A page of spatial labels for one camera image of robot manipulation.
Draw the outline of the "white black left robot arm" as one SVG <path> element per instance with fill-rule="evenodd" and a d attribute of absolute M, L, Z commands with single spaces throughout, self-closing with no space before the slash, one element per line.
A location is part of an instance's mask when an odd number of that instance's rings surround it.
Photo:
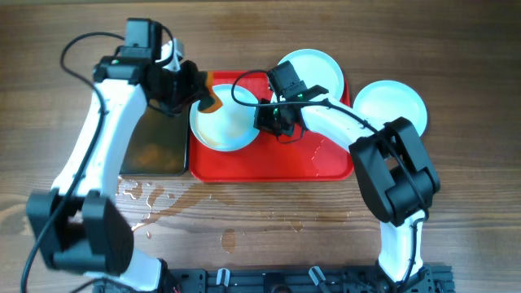
<path fill-rule="evenodd" d="M 20 281 L 37 254 L 46 267 L 86 274 L 94 282 L 133 292 L 178 292 L 164 260 L 134 246 L 134 234 L 115 204 L 120 167 L 134 128 L 155 99 L 168 114 L 195 101 L 204 112 L 221 103 L 212 72 L 186 61 L 172 70 L 153 59 L 106 56 L 90 82 L 93 98 L 73 152 L 46 194 L 34 191 L 26 213 L 35 236 Z"/>

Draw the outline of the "orange green sponge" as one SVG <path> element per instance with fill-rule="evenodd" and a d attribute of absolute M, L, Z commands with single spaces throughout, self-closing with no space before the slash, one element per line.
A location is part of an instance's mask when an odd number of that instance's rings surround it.
<path fill-rule="evenodd" d="M 200 72 L 200 75 L 204 86 L 201 90 L 198 111 L 206 114 L 216 112 L 223 106 L 223 102 L 218 98 L 213 90 L 213 72 Z"/>

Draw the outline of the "light blue plate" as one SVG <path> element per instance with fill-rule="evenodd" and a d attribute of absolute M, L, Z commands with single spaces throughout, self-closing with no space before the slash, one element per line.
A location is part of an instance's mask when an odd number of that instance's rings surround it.
<path fill-rule="evenodd" d="M 344 74 L 327 53 L 315 49 L 300 49 L 284 56 L 278 64 L 289 61 L 308 88 L 320 85 L 336 100 L 344 94 Z"/>
<path fill-rule="evenodd" d="M 223 106 L 213 113 L 197 110 L 199 102 L 190 110 L 190 127 L 197 140 L 214 151 L 237 151 L 249 145 L 259 134 L 254 127 L 254 107 L 236 103 L 231 96 L 231 84 L 213 86 Z"/>
<path fill-rule="evenodd" d="M 404 117 L 414 125 L 419 136 L 427 128 L 425 103 L 413 88 L 399 81 L 381 80 L 368 84 L 357 94 L 352 107 L 384 121 Z"/>

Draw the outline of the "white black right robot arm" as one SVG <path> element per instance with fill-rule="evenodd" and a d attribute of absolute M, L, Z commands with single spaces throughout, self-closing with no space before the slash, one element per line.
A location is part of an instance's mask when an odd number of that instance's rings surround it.
<path fill-rule="evenodd" d="M 381 223 L 378 259 L 396 292 L 419 280 L 421 228 L 429 219 L 440 179 L 413 124 L 404 117 L 379 123 L 329 98 L 321 101 L 262 102 L 255 128 L 291 136 L 295 125 L 318 133 L 352 157 L 364 203 Z"/>

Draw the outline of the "light blue plate front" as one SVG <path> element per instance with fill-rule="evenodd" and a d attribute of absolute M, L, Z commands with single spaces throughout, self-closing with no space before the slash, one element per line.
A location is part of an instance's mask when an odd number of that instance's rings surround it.
<path fill-rule="evenodd" d="M 413 88 L 399 81 L 381 80 L 368 84 L 357 94 L 352 107 L 384 121 L 404 117 L 414 125 L 419 136 L 427 128 L 425 103 Z"/>

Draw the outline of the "light blue plate back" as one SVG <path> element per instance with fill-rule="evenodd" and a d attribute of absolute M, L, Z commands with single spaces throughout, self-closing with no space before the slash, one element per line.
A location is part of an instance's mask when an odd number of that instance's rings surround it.
<path fill-rule="evenodd" d="M 344 74 L 327 53 L 315 49 L 300 49 L 284 56 L 278 64 L 289 61 L 308 88 L 320 85 L 336 100 L 344 94 Z"/>

